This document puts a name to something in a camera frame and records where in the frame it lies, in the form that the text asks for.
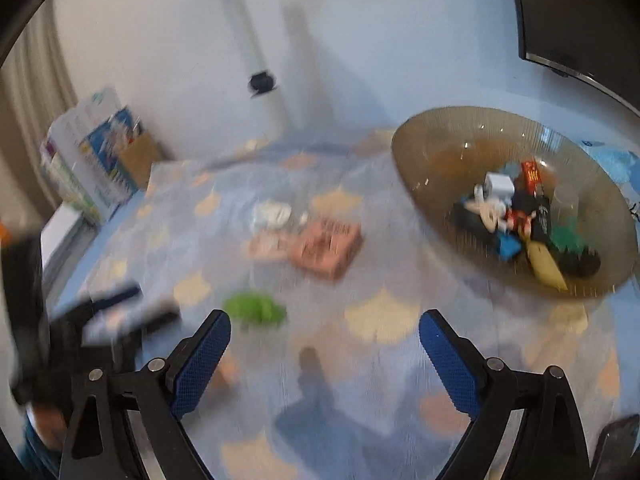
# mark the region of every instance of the cardboard box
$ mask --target cardboard box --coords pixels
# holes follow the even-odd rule
[[[151,166],[160,162],[162,155],[148,133],[140,135],[120,152],[118,160],[140,189],[146,189],[151,176]]]

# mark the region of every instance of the blue object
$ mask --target blue object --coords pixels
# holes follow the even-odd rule
[[[429,312],[422,314],[418,332],[420,343],[454,406],[459,412],[467,413],[471,420],[476,420],[481,405],[474,375]]]
[[[109,178],[125,187],[129,195],[133,195],[138,190],[138,186],[118,161],[118,153],[115,150],[118,141],[123,142],[124,139],[130,138],[127,132],[132,132],[133,126],[133,117],[125,107],[100,124],[82,142],[84,149],[93,153]]]
[[[231,321],[222,312],[176,375],[175,397],[171,404],[175,418],[180,420],[196,409],[230,340]]]
[[[579,146],[607,173],[613,182],[621,186],[632,179],[632,167],[638,158],[629,150],[607,146],[602,142],[582,142]]]
[[[508,262],[522,250],[522,244],[515,236],[501,232],[497,236],[500,240],[498,256],[503,262]]]
[[[640,162],[636,162],[631,167],[629,182],[636,193],[640,194]]]

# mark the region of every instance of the green object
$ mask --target green object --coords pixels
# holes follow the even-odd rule
[[[287,320],[287,309],[267,294],[242,292],[225,301],[223,310],[231,319],[245,325],[280,326]]]
[[[551,229],[551,241],[559,251],[581,253],[586,246],[585,241],[571,227],[554,226]]]

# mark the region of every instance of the television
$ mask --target television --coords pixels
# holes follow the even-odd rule
[[[640,116],[640,0],[515,0],[522,59],[571,75]]]

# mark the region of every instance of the curtain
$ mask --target curtain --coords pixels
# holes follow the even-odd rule
[[[17,182],[17,193],[45,221],[60,198],[40,171],[40,144],[51,123],[76,102],[58,41],[53,0],[46,0],[5,60],[0,81],[0,156]],[[0,218],[3,209],[0,203]]]

